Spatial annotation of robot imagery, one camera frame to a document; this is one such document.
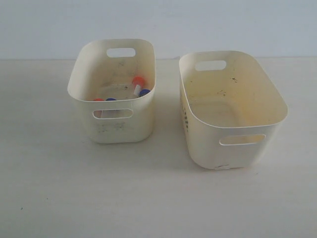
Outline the cream plastic bin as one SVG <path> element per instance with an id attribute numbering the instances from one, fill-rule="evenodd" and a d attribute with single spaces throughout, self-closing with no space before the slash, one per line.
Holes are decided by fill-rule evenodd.
<path id="1" fill-rule="evenodd" d="M 133 95 L 135 76 L 146 81 L 150 93 Z M 153 131 L 156 59 L 152 44 L 142 39 L 110 39 L 88 43 L 74 64 L 67 91 L 87 135 L 97 143 L 138 142 Z M 103 102 L 94 102 L 96 98 Z M 94 110 L 103 105 L 104 117 Z M 117 110 L 107 118 L 106 110 Z"/>
<path id="2" fill-rule="evenodd" d="M 179 60 L 182 122 L 191 159 L 211 170 L 257 162 L 288 114 L 258 61 L 239 51 Z"/>

